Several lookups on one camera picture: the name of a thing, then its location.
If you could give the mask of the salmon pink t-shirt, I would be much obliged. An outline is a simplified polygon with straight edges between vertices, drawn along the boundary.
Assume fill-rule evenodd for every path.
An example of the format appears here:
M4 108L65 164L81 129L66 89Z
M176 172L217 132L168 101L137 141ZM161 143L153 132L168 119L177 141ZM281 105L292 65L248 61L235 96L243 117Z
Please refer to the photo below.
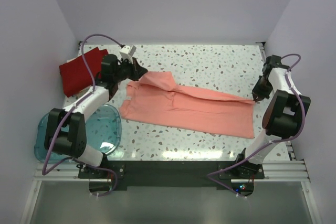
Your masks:
M171 72L146 73L127 84L119 111L123 119L212 134L254 138L254 101L198 87L182 86Z

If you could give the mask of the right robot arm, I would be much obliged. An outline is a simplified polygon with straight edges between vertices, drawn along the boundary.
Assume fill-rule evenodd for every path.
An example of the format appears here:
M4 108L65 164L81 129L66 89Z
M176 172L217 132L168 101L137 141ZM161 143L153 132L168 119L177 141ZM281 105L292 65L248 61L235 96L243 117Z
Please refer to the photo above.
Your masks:
M299 54L268 56L252 90L254 101L262 101L271 97L270 103L262 119L262 131L254 142L237 156L234 168L230 172L239 178L259 176L266 156L279 143L294 140L305 124L311 99L302 95L296 88L291 71L297 64L284 65L282 60Z

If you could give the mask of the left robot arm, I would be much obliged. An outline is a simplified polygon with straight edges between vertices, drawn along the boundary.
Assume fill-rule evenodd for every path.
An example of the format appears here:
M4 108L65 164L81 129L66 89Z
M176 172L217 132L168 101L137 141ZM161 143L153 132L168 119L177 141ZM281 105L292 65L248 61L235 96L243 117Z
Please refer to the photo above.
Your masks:
M100 72L96 76L89 73L92 80L89 90L72 105L63 109L54 108L49 112L44 141L47 155L43 174L46 175L54 169L47 165L51 154L57 153L90 166L91 173L97 178L105 177L109 165L103 162L103 152L87 143L86 121L100 106L113 98L121 81L138 81L147 72L135 57L128 56L119 60L116 55L104 56Z

